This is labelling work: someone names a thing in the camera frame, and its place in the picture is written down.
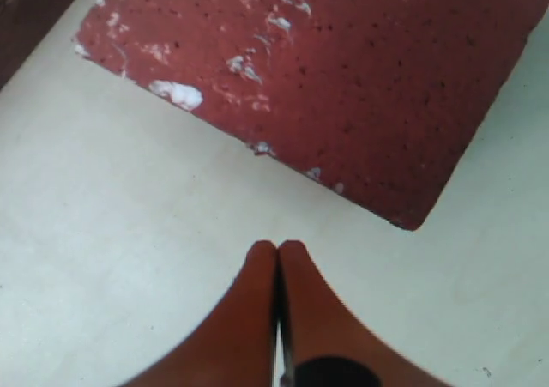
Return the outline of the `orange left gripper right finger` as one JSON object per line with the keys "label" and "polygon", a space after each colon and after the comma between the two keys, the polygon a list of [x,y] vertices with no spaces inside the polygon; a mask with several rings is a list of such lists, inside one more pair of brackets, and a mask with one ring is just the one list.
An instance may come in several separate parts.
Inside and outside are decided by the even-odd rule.
{"label": "orange left gripper right finger", "polygon": [[324,280],[305,245],[283,242],[279,319],[291,386],[443,386],[369,331]]}

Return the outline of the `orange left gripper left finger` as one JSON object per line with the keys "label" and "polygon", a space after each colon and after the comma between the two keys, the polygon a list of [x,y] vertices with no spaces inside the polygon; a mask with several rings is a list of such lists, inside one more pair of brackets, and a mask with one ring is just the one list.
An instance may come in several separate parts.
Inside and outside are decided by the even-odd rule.
{"label": "orange left gripper left finger", "polygon": [[126,386],[270,386],[278,251],[260,240],[215,308],[169,354]]}

